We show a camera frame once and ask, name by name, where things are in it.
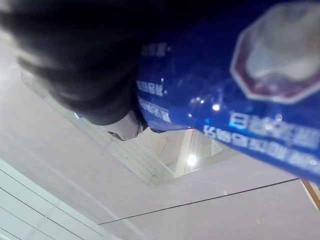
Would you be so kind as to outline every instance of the glass panel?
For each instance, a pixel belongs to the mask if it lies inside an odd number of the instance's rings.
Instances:
[[[58,104],[44,87],[25,74],[22,79],[46,103],[149,186],[157,186],[226,159],[225,155],[231,157],[235,154],[225,145],[193,129],[155,133],[148,128],[135,139],[120,141],[110,136],[103,126],[76,117],[74,112]]]

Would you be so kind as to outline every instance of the red octagon logo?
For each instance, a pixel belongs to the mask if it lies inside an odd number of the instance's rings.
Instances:
[[[284,3],[240,34],[230,71],[248,98],[293,104],[320,90],[317,23],[320,4]]]

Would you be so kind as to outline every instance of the dark line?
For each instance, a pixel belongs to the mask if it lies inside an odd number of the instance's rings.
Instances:
[[[55,240],[53,237],[49,236],[48,234],[46,234],[45,232],[41,231],[40,229],[37,229],[36,227],[32,226],[31,224],[27,223],[25,220],[21,219],[20,217],[14,215],[12,212],[9,212],[8,210],[4,209],[2,206],[0,206],[0,209],[6,211],[8,214],[14,216],[15,218],[19,219],[20,221],[24,222],[25,224],[29,225],[30,227],[32,227],[34,230],[39,231],[40,233],[43,233],[44,235],[46,235],[47,237]]]
[[[17,238],[17,239],[22,240],[20,237],[17,237],[16,235],[14,235],[14,234],[12,234],[11,232],[9,232],[9,231],[7,231],[7,230],[3,229],[2,227],[0,227],[0,229],[2,229],[3,231],[5,231],[6,233],[10,234],[11,236],[14,236],[14,237],[15,237],[15,238]]]
[[[15,179],[14,177],[12,177],[11,175],[9,175],[8,173],[6,173],[5,171],[3,171],[2,169],[0,169],[1,172],[3,172],[4,174],[8,175],[8,177],[12,178],[13,180],[15,180],[17,183],[21,184],[22,186],[24,186],[26,189],[28,189],[29,191],[33,192],[34,194],[36,194],[37,196],[39,196],[40,198],[42,198],[43,200],[45,200],[46,202],[48,202],[49,204],[51,204],[52,206],[56,207],[57,209],[61,210],[62,212],[64,212],[65,214],[69,215],[70,217],[72,217],[74,220],[78,221],[79,223],[87,226],[89,229],[91,229],[92,231],[96,232],[97,234],[99,234],[100,236],[103,236],[101,233],[99,233],[98,231],[94,230],[93,228],[91,228],[90,226],[88,226],[87,224],[85,224],[84,222],[76,219],[74,216],[70,215],[69,213],[67,213],[66,211],[62,210],[59,206],[54,205],[52,202],[50,202],[49,200],[45,199],[43,196],[39,195],[38,193],[36,193],[35,191],[33,191],[32,189],[30,189],[29,187],[27,187],[26,185],[24,185],[22,182],[18,181],[17,179]]]
[[[139,216],[143,216],[143,215],[147,215],[147,214],[153,214],[153,213],[157,213],[157,212],[161,212],[161,211],[165,211],[165,210],[169,210],[169,209],[175,209],[175,208],[179,208],[179,207],[183,207],[183,206],[187,206],[187,205],[191,205],[191,204],[198,204],[198,203],[202,203],[202,202],[206,202],[206,201],[210,201],[210,200],[214,200],[214,199],[221,199],[221,198],[225,198],[225,197],[232,196],[232,195],[243,194],[243,193],[251,192],[251,191],[254,191],[254,190],[258,190],[258,189],[264,189],[264,188],[272,187],[272,186],[279,185],[279,184],[289,183],[289,182],[296,181],[296,180],[299,180],[299,179],[300,178],[297,177],[297,178],[293,178],[293,179],[290,179],[290,180],[280,181],[280,182],[272,183],[272,184],[269,184],[269,185],[250,188],[250,189],[243,190],[243,191],[237,191],[237,192],[226,194],[226,195],[215,196],[215,197],[211,197],[211,198],[207,198],[207,199],[203,199],[203,200],[199,200],[199,201],[193,201],[193,202],[184,203],[184,204],[177,205],[177,206],[166,207],[166,208],[158,209],[158,210],[155,210],[155,211],[149,211],[149,212],[146,212],[146,213],[141,213],[141,214],[137,214],[137,215],[133,215],[133,216],[120,218],[120,219],[113,220],[113,221],[106,221],[106,222],[103,222],[103,223],[99,223],[98,225],[110,224],[110,223],[122,221],[122,220],[125,220],[125,219],[131,219],[131,218],[135,218],[135,217],[139,217]]]
[[[21,201],[19,198],[17,198],[17,197],[15,197],[15,196],[13,196],[10,192],[6,191],[6,190],[5,190],[5,189],[3,189],[1,186],[0,186],[0,189],[2,189],[3,191],[5,191],[7,194],[9,194],[10,196],[14,197],[15,199],[17,199],[17,200],[18,200],[19,202],[21,202],[22,204],[24,204],[24,205],[28,206],[29,208],[31,208],[32,210],[34,210],[34,211],[35,211],[35,212],[37,212],[38,214],[40,214],[40,215],[44,216],[46,219],[48,219],[48,220],[50,220],[51,222],[53,222],[53,223],[55,223],[55,224],[59,225],[61,228],[63,228],[63,229],[65,229],[65,230],[67,230],[69,233],[71,233],[71,234],[75,235],[76,237],[78,237],[78,238],[80,238],[80,239],[82,239],[82,240],[85,240],[84,238],[82,238],[82,237],[78,236],[77,234],[75,234],[74,232],[72,232],[72,231],[70,231],[69,229],[65,228],[65,227],[64,227],[64,226],[62,226],[61,224],[59,224],[59,223],[57,223],[56,221],[52,220],[52,219],[51,219],[51,218],[49,218],[48,216],[46,216],[46,215],[42,214],[41,212],[39,212],[38,210],[34,209],[32,206],[30,206],[30,205],[26,204],[25,202]]]

